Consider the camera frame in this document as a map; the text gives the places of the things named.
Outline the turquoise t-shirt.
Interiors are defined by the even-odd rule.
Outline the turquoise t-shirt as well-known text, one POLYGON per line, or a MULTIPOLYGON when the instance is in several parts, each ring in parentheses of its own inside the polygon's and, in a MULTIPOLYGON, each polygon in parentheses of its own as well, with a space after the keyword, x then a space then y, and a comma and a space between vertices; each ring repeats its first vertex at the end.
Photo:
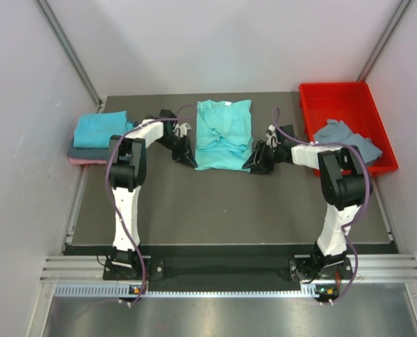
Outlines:
POLYGON ((195 159, 197 170, 249 172, 252 155, 251 100, 205 100, 197 103, 195 159))

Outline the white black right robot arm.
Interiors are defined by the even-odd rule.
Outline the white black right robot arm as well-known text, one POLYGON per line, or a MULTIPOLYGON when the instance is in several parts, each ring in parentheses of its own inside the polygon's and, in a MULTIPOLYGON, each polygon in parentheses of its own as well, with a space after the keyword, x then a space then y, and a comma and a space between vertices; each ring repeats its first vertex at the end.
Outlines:
POLYGON ((266 139, 256 143, 243 167, 252 174, 269 174, 285 163, 316 169, 327 204, 324 224, 310 257, 295 263, 292 276, 310 283, 336 273, 351 247, 350 228, 365 212, 372 183, 359 149, 342 143, 307 143, 297 139, 293 126, 268 127, 266 139))

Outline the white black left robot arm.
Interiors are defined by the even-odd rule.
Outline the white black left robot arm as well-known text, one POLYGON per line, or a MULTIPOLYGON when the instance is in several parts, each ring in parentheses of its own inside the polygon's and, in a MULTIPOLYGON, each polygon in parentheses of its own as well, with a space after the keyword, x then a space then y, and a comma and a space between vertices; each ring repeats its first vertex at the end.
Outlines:
POLYGON ((140 252, 138 200, 147 173, 147 149, 159 143, 175 162, 197 168, 190 137, 191 126, 170 110, 146 117, 122 136, 113 135, 105 172, 105 188, 115 215, 115 236, 106 255, 105 279, 143 279, 146 266, 140 252))

